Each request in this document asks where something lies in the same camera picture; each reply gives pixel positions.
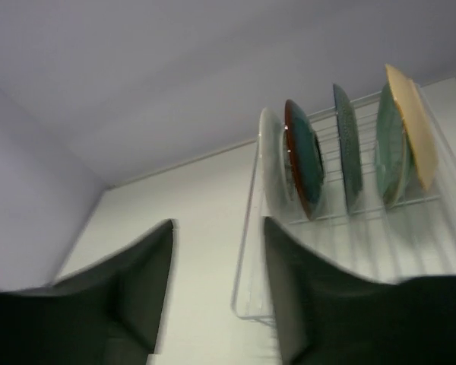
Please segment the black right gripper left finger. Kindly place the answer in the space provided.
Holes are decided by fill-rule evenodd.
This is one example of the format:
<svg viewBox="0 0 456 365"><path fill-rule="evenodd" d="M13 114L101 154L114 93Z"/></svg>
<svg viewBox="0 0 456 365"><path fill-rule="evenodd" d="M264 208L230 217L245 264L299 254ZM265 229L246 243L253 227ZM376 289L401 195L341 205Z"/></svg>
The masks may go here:
<svg viewBox="0 0 456 365"><path fill-rule="evenodd" d="M174 222L59 282L0 290L0 364L145 364L168 293Z"/></svg>

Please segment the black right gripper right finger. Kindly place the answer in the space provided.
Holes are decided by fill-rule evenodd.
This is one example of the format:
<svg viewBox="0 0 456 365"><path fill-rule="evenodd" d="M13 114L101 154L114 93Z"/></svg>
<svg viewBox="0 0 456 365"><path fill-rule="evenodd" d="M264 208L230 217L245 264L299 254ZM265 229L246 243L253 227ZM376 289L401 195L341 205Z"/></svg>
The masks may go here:
<svg viewBox="0 0 456 365"><path fill-rule="evenodd" d="M456 275L368 281L271 217L264 255L285 364L456 364Z"/></svg>

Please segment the white plate with red rim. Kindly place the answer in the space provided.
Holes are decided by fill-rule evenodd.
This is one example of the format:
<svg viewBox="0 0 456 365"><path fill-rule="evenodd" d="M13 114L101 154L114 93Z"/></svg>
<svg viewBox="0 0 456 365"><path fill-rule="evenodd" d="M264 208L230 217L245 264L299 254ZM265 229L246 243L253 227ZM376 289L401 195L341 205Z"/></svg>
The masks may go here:
<svg viewBox="0 0 456 365"><path fill-rule="evenodd" d="M294 186L290 176L285 127L269 108L261 111L258 129L259 153L264 192L273 216L284 215L293 207Z"/></svg>

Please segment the green plate with flower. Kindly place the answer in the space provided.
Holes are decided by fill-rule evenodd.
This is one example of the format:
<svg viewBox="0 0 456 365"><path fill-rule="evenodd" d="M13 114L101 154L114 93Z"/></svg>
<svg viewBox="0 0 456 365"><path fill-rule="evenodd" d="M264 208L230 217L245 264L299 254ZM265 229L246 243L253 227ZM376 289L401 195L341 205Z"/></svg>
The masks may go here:
<svg viewBox="0 0 456 365"><path fill-rule="evenodd" d="M378 193L387 209L404 196L413 172L413 156L390 84L380 94L376 119L374 165Z"/></svg>

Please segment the blue floral patterned plate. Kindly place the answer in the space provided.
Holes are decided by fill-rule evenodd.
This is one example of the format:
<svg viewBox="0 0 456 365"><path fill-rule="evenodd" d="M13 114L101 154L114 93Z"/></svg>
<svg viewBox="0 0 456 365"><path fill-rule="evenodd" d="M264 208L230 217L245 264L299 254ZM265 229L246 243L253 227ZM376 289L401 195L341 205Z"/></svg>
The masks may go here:
<svg viewBox="0 0 456 365"><path fill-rule="evenodd" d="M345 204L347 213L352 214L359 204L359 196L363 190L358 125L355 109L344 89L338 84L333 84L333 95Z"/></svg>

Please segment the teal plate with brown rim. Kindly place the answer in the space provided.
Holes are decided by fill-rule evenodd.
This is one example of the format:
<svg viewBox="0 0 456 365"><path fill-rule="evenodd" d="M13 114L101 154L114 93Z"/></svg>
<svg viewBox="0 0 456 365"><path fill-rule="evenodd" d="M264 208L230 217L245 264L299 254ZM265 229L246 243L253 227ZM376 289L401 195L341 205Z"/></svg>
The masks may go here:
<svg viewBox="0 0 456 365"><path fill-rule="evenodd" d="M306 217L318 215L325 180L318 136L302 108L288 99L284 106L284 126L293 181Z"/></svg>

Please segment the yellow plate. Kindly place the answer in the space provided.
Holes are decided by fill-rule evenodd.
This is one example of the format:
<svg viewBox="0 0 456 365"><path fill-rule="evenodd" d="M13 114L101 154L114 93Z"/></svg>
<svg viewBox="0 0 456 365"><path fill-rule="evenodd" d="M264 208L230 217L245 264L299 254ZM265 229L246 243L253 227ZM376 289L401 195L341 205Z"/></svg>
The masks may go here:
<svg viewBox="0 0 456 365"><path fill-rule="evenodd" d="M416 167L424 190L432 186L439 159L429 116L415 82L393 65L385 65L392 97L401 115Z"/></svg>

